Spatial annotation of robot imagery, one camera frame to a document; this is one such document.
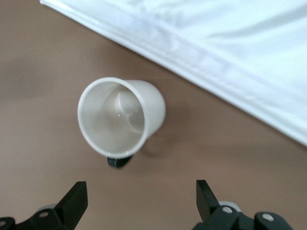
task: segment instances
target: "white plastic cup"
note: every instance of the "white plastic cup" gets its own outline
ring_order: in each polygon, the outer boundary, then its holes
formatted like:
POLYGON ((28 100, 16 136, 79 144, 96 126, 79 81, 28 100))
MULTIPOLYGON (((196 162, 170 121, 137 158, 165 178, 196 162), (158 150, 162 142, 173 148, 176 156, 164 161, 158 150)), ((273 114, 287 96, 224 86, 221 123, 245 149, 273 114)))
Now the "white plastic cup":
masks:
POLYGON ((95 80, 78 104, 78 122, 85 140, 98 153, 113 159, 135 154, 164 118, 163 96, 142 80, 95 80))

